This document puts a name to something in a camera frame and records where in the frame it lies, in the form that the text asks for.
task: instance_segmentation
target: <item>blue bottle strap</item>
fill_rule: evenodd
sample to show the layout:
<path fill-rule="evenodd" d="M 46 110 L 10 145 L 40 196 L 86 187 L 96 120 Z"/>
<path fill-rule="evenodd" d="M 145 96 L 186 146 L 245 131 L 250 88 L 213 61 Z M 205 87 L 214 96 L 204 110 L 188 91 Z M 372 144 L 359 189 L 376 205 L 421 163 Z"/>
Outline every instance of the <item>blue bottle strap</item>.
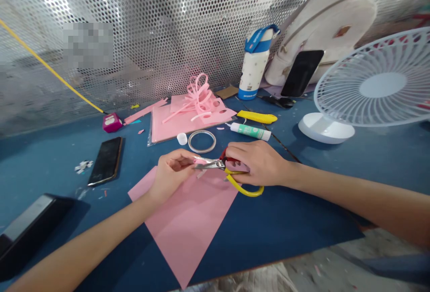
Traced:
<path fill-rule="evenodd" d="M 254 32 L 254 34 L 252 35 L 252 37 L 249 40 L 246 40 L 246 42 L 245 42 L 245 51 L 249 52 L 249 53 L 255 52 L 255 50 L 257 49 L 258 44 L 260 43 L 261 38 L 263 37 L 264 33 L 268 29 L 273 29 L 273 34 L 276 34 L 279 31 L 278 26 L 274 25 L 274 24 L 270 25 L 270 26 L 267 26 L 265 28 L 258 29 L 257 31 Z"/>

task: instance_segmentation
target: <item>phone screen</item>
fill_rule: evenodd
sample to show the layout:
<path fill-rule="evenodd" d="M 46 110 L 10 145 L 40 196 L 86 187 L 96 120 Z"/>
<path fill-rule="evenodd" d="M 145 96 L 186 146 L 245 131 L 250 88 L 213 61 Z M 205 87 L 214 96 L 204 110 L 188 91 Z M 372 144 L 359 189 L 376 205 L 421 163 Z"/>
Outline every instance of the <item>phone screen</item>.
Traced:
<path fill-rule="evenodd" d="M 122 138 L 103 142 L 94 163 L 88 185 L 93 186 L 116 177 L 121 153 Z"/>
<path fill-rule="evenodd" d="M 289 97 L 302 96 L 323 56 L 324 50 L 299 52 L 282 88 L 281 95 Z"/>

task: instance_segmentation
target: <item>white fan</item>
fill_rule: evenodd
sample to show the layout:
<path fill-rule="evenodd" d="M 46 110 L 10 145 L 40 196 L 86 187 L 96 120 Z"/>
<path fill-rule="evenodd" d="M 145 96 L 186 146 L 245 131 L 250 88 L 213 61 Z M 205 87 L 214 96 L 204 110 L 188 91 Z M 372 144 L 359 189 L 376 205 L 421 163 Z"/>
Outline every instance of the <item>white fan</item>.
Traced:
<path fill-rule="evenodd" d="M 390 126 L 430 118 L 430 27 L 369 43 L 323 75 L 299 129 L 329 144 L 354 135 L 354 126 Z"/>

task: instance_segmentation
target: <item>tape roll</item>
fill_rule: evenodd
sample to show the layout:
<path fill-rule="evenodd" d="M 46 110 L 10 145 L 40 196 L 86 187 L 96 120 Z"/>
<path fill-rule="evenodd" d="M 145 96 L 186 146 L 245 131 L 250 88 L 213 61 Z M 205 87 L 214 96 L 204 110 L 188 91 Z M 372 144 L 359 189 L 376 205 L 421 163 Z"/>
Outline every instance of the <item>tape roll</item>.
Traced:
<path fill-rule="evenodd" d="M 209 136 L 214 140 L 214 142 L 212 143 L 212 145 L 211 145 L 209 148 L 204 149 L 204 150 L 197 150 L 196 148 L 194 148 L 194 147 L 191 145 L 191 140 L 193 139 L 194 135 L 196 135 L 196 134 L 200 134 L 200 133 L 205 133 L 205 134 L 209 135 Z M 211 151 L 214 149 L 215 144 L 216 144 L 216 138 L 215 138 L 215 135 L 213 135 L 211 132 L 206 131 L 206 130 L 195 131 L 195 132 L 194 132 L 194 133 L 192 133 L 192 134 L 189 136 L 189 138 L 188 138 L 188 146 L 189 146 L 189 148 L 190 148 L 193 152 L 195 152 L 195 153 L 199 153 L 199 154 L 203 154 L 203 153 L 211 152 Z"/>

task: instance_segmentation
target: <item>floor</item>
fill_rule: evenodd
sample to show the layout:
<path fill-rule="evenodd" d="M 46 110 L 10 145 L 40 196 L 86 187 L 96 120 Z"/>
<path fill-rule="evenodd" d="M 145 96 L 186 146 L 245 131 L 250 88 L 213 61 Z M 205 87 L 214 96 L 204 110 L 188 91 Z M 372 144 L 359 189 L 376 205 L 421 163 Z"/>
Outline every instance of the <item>floor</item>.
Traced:
<path fill-rule="evenodd" d="M 188 287 L 185 292 L 425 292 L 430 287 L 376 276 L 342 257 L 401 256 L 424 250 L 380 228 L 365 238 L 317 250 L 301 257 Z"/>

